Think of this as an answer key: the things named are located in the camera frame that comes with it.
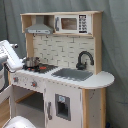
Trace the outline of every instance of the white tile backsplash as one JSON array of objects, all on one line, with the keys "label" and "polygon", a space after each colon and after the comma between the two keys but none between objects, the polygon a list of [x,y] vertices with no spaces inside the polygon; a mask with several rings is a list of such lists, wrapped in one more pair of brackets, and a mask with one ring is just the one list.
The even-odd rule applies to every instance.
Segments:
[{"label": "white tile backsplash", "polygon": [[[94,39],[73,36],[35,35],[33,37],[34,56],[40,57],[43,63],[76,68],[78,56],[82,51],[88,51],[94,57]],[[87,62],[87,69],[94,70],[87,55],[82,56],[82,62]]]}]

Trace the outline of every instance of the range hood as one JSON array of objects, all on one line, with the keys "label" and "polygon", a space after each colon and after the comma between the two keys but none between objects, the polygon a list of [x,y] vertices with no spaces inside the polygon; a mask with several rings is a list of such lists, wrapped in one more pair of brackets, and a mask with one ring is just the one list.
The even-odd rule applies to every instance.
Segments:
[{"label": "range hood", "polygon": [[26,28],[25,33],[53,34],[53,29],[44,24],[44,16],[36,16],[36,24]]}]

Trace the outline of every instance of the black faucet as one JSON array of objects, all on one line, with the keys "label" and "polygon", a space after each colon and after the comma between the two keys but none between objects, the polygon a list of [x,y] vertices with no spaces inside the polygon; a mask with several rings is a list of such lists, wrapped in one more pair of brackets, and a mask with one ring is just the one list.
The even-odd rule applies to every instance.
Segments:
[{"label": "black faucet", "polygon": [[85,62],[85,64],[82,64],[82,63],[81,63],[81,57],[82,57],[83,54],[88,55],[89,58],[90,58],[90,61],[91,61],[90,64],[91,64],[91,65],[94,65],[94,60],[93,60],[92,55],[91,55],[89,52],[87,52],[87,51],[82,51],[82,52],[79,54],[79,56],[78,56],[78,63],[77,63],[77,65],[76,65],[76,68],[77,68],[78,70],[86,69],[86,62]]}]

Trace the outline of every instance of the play kitchen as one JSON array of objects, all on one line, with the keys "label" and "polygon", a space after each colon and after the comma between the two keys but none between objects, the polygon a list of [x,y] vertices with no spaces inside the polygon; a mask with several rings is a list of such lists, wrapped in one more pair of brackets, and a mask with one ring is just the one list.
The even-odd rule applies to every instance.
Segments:
[{"label": "play kitchen", "polygon": [[102,71],[101,18],[98,11],[21,14],[28,59],[10,74],[11,117],[36,128],[105,128],[105,87],[114,77]]}]

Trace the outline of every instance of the gray backdrop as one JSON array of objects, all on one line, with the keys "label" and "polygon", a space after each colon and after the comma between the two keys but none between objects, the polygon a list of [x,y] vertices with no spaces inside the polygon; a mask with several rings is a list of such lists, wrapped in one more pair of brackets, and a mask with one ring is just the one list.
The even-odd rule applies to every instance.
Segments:
[{"label": "gray backdrop", "polygon": [[103,12],[103,70],[115,83],[107,88],[107,121],[113,128],[128,127],[128,0],[0,0],[0,40],[17,43],[19,57],[26,56],[21,13],[57,11]]}]

